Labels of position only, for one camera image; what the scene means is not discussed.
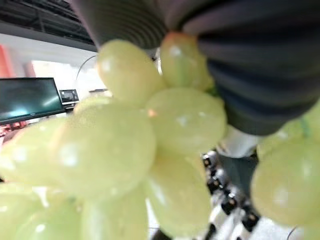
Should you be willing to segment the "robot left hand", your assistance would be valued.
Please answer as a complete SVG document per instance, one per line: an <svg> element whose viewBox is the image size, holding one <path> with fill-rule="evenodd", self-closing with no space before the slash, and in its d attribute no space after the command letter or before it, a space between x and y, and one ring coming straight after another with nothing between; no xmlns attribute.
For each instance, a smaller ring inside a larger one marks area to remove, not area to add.
<svg viewBox="0 0 320 240"><path fill-rule="evenodd" d="M243 139L268 137L316 109L320 99L320 3L317 0L73 0L97 46L120 37L155 48L176 32L196 38L205 68L224 101L228 124ZM279 148L251 168L226 157L231 178L258 211L279 223L309 225L320 217L320 133Z"/></svg>

